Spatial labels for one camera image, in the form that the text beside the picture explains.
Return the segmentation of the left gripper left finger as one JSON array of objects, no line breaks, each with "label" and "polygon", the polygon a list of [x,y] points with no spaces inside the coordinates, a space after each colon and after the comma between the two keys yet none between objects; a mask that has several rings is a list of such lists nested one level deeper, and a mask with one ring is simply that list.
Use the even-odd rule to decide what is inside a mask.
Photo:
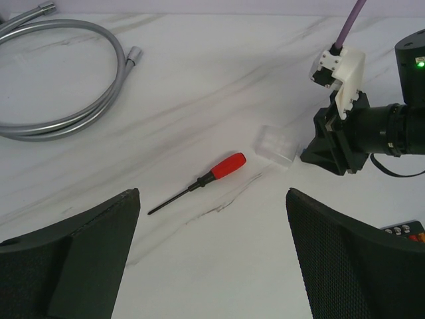
[{"label": "left gripper left finger", "polygon": [[111,318],[139,218],[138,189],[1,243],[2,318]]}]

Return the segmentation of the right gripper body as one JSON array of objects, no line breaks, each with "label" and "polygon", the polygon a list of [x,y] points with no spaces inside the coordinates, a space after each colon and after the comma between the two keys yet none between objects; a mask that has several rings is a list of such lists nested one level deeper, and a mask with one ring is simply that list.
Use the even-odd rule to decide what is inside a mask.
[{"label": "right gripper body", "polygon": [[340,119],[335,103],[336,92],[329,96],[329,106],[321,108],[313,118],[316,128],[331,132],[342,153],[342,175],[360,171],[368,156],[357,151],[349,140],[348,125]]}]

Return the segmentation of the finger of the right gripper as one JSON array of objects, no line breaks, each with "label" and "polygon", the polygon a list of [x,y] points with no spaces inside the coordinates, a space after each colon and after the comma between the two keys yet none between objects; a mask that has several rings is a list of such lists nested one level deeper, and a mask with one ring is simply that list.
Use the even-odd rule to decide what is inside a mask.
[{"label": "finger of the right gripper", "polygon": [[319,166],[335,175],[342,174],[342,153],[331,132],[316,128],[315,137],[301,154],[303,163]]}]

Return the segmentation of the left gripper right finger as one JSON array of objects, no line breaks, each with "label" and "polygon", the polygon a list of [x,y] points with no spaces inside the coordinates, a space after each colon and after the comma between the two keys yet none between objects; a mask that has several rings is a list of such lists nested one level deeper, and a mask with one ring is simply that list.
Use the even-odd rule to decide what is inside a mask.
[{"label": "left gripper right finger", "polygon": [[286,211],[314,318],[423,318],[424,243],[291,188]]}]

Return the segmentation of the black fuse box base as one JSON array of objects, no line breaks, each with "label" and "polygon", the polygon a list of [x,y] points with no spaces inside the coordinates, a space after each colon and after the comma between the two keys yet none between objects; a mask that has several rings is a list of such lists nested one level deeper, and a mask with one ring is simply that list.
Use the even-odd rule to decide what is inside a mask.
[{"label": "black fuse box base", "polygon": [[381,228],[381,230],[400,238],[405,238],[419,243],[425,242],[424,226],[417,220],[390,225]]}]

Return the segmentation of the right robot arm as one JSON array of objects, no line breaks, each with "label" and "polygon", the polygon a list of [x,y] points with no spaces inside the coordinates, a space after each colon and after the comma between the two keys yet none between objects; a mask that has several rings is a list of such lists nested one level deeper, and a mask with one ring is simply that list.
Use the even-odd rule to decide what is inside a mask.
[{"label": "right robot arm", "polygon": [[399,158],[424,154],[424,31],[413,33],[395,47],[403,104],[372,107],[361,91],[365,54],[347,47],[322,52],[311,79],[330,88],[330,105],[313,118],[315,137],[302,151],[304,163],[336,175],[357,173],[367,160],[383,173],[377,154]]}]

